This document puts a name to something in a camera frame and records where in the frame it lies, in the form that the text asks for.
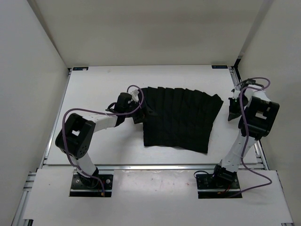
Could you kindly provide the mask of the left aluminium rail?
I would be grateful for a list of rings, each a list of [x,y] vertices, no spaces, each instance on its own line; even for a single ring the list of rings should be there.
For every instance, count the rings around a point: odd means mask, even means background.
[[[50,147],[51,147],[52,140],[53,140],[53,137],[54,137],[55,128],[56,128],[56,125],[57,125],[57,122],[58,122],[59,113],[60,113],[60,110],[62,108],[63,99],[65,97],[65,93],[66,93],[67,86],[68,86],[68,83],[69,83],[71,71],[72,71],[72,68],[68,68],[67,82],[66,82],[66,85],[65,85],[64,90],[63,90],[61,102],[60,102],[60,105],[58,107],[58,113],[57,113],[55,121],[53,123],[51,133],[49,134],[48,142],[47,142],[47,145],[45,146],[43,156],[42,156],[41,160],[39,161],[39,165],[33,171],[29,171],[29,173],[26,176],[24,186],[22,187],[22,193],[21,193],[22,196],[21,196],[20,202],[17,206],[17,209],[16,209],[16,212],[15,212],[14,218],[12,220],[11,226],[32,226],[33,219],[23,219],[24,212],[25,212],[27,202],[29,200],[29,196],[30,196],[30,193],[31,193],[31,190],[32,190],[32,187],[33,187],[35,177],[36,177],[36,172],[37,172],[37,170],[43,168],[46,160],[48,159]]]

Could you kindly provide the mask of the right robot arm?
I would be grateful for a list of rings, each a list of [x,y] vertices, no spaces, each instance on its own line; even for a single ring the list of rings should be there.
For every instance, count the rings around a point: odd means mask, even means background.
[[[238,136],[228,154],[215,166],[211,182],[222,188],[234,182],[238,168],[249,149],[266,137],[274,124],[280,105],[265,94],[265,87],[250,80],[233,89],[229,98],[228,121],[239,118]]]

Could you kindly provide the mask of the black pleated skirt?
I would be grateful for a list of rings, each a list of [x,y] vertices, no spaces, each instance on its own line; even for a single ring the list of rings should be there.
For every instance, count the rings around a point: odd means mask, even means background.
[[[143,144],[207,153],[214,121],[223,105],[217,95],[183,88],[147,87],[144,101],[154,111],[143,123]]]

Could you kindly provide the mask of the right blue corner label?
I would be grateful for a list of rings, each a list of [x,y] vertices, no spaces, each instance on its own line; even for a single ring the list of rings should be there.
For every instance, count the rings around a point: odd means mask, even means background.
[[[228,69],[227,65],[212,65],[213,69]]]

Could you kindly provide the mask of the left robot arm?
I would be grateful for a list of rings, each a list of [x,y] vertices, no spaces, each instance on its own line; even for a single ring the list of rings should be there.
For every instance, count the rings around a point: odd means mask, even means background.
[[[104,113],[91,112],[86,116],[71,113],[64,116],[55,145],[67,155],[71,165],[76,168],[81,183],[87,188],[103,186],[104,182],[98,177],[98,168],[87,153],[93,134],[117,127],[126,118],[132,118],[134,124],[139,124],[156,115],[146,103],[146,97],[141,89],[135,89],[130,93],[121,92],[117,101],[111,103]]]

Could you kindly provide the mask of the left blue corner label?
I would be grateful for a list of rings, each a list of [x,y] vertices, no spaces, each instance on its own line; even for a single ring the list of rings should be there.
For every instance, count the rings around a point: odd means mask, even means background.
[[[89,67],[73,67],[73,71],[87,71]]]

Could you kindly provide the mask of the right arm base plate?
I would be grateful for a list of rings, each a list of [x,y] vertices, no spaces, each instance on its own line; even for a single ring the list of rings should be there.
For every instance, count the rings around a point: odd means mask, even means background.
[[[193,174],[197,183],[198,199],[242,198],[240,184],[235,177],[233,182],[216,182],[212,174],[197,170]]]

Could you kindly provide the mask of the blue corner label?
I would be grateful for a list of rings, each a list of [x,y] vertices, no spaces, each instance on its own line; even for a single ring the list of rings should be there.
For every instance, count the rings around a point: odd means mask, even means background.
[[[73,71],[87,71],[89,67],[73,67]]]
[[[227,65],[212,65],[213,69],[228,69]]]

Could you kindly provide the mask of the front aluminium rail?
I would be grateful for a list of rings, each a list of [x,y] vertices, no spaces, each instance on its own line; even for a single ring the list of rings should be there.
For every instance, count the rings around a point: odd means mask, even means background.
[[[100,170],[211,170],[215,164],[188,165],[97,165]]]

